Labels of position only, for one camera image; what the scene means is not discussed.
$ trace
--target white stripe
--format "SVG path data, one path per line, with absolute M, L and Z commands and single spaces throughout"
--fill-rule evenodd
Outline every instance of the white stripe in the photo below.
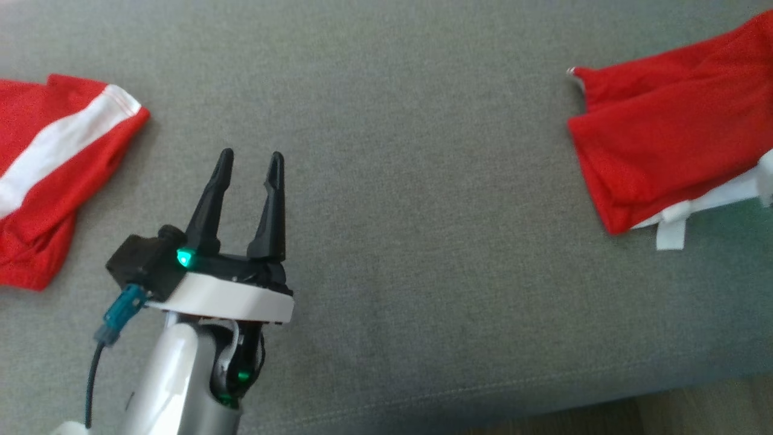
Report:
M 83 110 L 48 124 L 0 176 L 0 219 L 18 210 L 29 191 L 116 125 L 139 113 L 141 105 L 109 84 Z

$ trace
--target gray couch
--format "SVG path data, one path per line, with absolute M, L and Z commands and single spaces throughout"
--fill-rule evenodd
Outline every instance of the gray couch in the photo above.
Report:
M 773 213 L 694 216 L 684 252 L 655 252 L 651 228 L 608 236 L 564 77 L 767 4 L 0 0 L 0 77 L 92 77 L 153 115 L 50 288 L 0 290 L 0 433 L 83 418 L 91 335 L 117 294 L 107 257 L 184 226 L 226 146 L 227 252 L 252 238 L 285 154 L 297 299 L 267 331 L 242 434 L 447 433 L 773 368 Z M 97 433 L 120 422 L 161 325 L 144 312 L 105 352 Z

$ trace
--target wooden floor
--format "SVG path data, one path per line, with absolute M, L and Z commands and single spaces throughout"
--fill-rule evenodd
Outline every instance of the wooden floor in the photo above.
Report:
M 773 435 L 773 375 L 677 389 L 464 435 Z

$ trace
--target black cable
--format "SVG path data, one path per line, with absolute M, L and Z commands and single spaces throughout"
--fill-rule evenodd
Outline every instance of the black cable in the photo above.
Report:
M 103 349 L 104 342 L 98 342 L 97 348 L 94 350 L 94 357 L 91 359 L 89 380 L 86 383 L 86 429 L 91 429 L 91 403 L 94 400 L 94 378 L 97 376 L 97 366 L 99 365 L 99 358 L 102 356 Z
M 260 340 L 261 340 L 261 362 L 257 363 L 257 368 L 255 369 L 255 379 L 257 379 L 257 377 L 261 375 L 261 370 L 263 369 L 263 363 L 266 362 L 266 337 L 263 336 L 263 331 L 261 331 Z

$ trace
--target seam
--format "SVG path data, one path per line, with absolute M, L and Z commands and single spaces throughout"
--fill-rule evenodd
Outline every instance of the seam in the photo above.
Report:
M 107 85 L 105 89 L 102 90 L 102 93 L 110 97 L 113 101 L 115 101 L 115 104 L 118 105 L 119 108 L 128 116 L 135 116 L 136 113 L 134 113 L 130 108 L 127 102 L 122 98 L 122 96 L 114 93 L 110 89 L 110 85 Z
M 345 419 L 347 416 L 359 415 L 364 413 L 367 410 L 374 409 L 374 408 L 403 409 L 408 406 L 416 406 L 417 402 L 423 402 L 422 406 L 426 406 L 428 403 L 437 402 L 440 398 L 443 398 L 445 396 L 453 396 L 460 392 L 471 393 L 472 396 L 483 396 L 494 392 L 504 392 L 509 389 L 512 389 L 512 387 L 514 386 L 524 386 L 524 385 L 529 385 L 535 382 L 542 382 L 542 381 L 556 381 L 556 380 L 560 381 L 563 378 L 567 378 L 574 375 L 590 375 L 590 374 L 597 374 L 600 372 L 626 372 L 626 371 L 630 371 L 632 368 L 648 365 L 654 361 L 668 361 L 671 359 L 680 359 L 686 356 L 704 353 L 706 351 L 711 351 L 717 348 L 725 348 L 731 345 L 738 346 L 739 344 L 750 343 L 752 341 L 763 341 L 769 338 L 770 338 L 769 336 L 763 335 L 760 337 L 753 337 L 746 340 L 731 341 L 725 344 L 721 344 L 718 347 L 706 346 L 703 348 L 694 348 L 690 351 L 677 351 L 669 355 L 646 358 L 641 360 L 627 361 L 627 362 L 622 362 L 620 364 L 597 365 L 590 368 L 567 370 L 567 371 L 559 372 L 555 374 L 536 375 L 536 376 L 530 376 L 528 378 L 521 378 L 521 379 L 510 379 L 508 381 L 494 382 L 487 385 L 476 385 L 471 387 L 450 389 L 442 392 L 433 392 L 433 393 L 423 394 L 419 396 L 408 397 L 404 399 L 395 399 L 395 400 L 388 400 L 384 402 L 376 402 L 365 406 L 355 406 L 355 407 L 339 409 L 339 410 L 331 411 L 327 413 L 320 413 L 314 416 L 302 417 L 296 420 L 284 421 L 279 423 L 270 423 L 262 426 L 262 429 L 263 430 L 271 430 L 271 429 L 283 430 L 283 429 L 290 429 L 293 427 L 302 428 L 302 427 L 308 427 L 308 426 L 324 424 L 324 423 L 334 423 L 336 421 Z

